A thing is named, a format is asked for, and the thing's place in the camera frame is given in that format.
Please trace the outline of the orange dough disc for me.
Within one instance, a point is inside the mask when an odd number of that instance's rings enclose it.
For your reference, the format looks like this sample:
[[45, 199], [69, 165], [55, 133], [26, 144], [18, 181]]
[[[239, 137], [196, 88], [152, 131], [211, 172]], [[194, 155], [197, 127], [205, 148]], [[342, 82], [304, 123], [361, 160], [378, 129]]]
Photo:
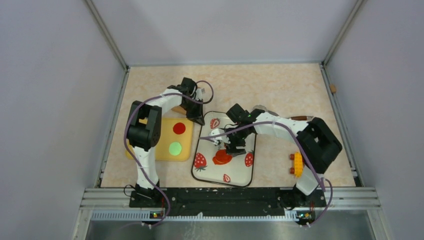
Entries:
[[215, 165], [226, 165], [232, 160], [232, 156], [228, 154], [224, 155], [215, 155], [212, 158], [212, 161]]

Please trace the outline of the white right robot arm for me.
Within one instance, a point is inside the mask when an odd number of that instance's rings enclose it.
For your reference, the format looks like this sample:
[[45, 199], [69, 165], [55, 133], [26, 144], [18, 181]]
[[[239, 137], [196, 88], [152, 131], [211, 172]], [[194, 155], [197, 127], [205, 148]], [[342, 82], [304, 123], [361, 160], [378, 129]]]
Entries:
[[246, 139], [250, 135], [268, 135], [297, 145], [305, 163], [293, 192], [293, 200], [299, 206], [307, 206], [314, 198], [313, 191], [324, 186], [324, 173], [343, 149], [338, 138], [319, 117], [295, 120], [271, 113], [264, 107], [247, 111], [239, 104], [231, 107], [226, 115], [235, 126], [220, 128], [213, 133], [217, 134], [215, 142], [224, 144], [229, 155], [244, 154]]

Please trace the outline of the wooden pastry roller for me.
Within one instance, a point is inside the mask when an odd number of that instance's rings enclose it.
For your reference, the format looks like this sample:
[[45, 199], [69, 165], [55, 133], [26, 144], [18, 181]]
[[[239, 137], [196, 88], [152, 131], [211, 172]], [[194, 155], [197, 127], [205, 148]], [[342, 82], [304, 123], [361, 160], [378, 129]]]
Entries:
[[174, 106], [171, 110], [178, 114], [185, 115], [187, 118], [194, 118], [203, 115], [203, 104], [206, 101], [196, 100], [196, 90], [198, 88], [202, 87], [195, 86], [192, 93], [181, 92], [181, 104]]

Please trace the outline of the orange dough scrap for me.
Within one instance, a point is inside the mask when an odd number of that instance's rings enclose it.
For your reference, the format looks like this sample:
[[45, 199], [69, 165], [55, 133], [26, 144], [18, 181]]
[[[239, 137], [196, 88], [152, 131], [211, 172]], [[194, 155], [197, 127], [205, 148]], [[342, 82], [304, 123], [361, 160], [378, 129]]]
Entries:
[[220, 162], [230, 161], [232, 156], [227, 154], [225, 149], [220, 149], [216, 152], [215, 158]]

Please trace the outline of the yellow plastic tray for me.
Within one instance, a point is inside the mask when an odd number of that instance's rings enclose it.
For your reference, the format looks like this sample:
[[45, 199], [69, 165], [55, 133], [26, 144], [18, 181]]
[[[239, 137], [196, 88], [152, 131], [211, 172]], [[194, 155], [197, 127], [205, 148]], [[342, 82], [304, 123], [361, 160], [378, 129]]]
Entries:
[[[185, 124], [186, 131], [177, 135], [173, 132], [173, 126], [179, 122]], [[193, 129], [194, 123], [186, 118], [162, 118], [161, 135], [155, 147], [155, 160], [162, 162], [187, 161], [191, 154]], [[173, 142], [179, 142], [182, 145], [182, 152], [178, 156], [172, 156], [169, 153], [169, 145]]]

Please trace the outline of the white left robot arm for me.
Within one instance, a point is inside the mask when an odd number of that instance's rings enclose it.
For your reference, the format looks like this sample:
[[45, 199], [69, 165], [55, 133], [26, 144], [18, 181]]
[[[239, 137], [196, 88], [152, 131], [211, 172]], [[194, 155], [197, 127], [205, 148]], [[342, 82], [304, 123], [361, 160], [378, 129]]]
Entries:
[[158, 96], [131, 104], [124, 130], [124, 147], [137, 166], [134, 191], [147, 206], [156, 206], [161, 198], [155, 152], [161, 138], [162, 116], [175, 107], [182, 107], [188, 120], [204, 126], [205, 103], [198, 82], [185, 77], [180, 84], [168, 86]]

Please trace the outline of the steel scraper wooden handle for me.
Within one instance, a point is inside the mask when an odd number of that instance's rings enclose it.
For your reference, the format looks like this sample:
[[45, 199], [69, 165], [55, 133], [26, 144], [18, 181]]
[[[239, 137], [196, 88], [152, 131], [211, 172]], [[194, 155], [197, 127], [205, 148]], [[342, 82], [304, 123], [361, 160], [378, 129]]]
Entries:
[[[277, 117], [280, 116], [278, 113], [273, 112], [273, 111], [268, 111], [268, 113], [273, 115], [273, 116], [277, 116]], [[314, 118], [314, 116], [310, 116], [310, 115], [298, 115], [298, 116], [286, 117], [286, 119], [290, 119], [290, 120], [294, 120], [294, 121], [311, 121], [313, 118]]]

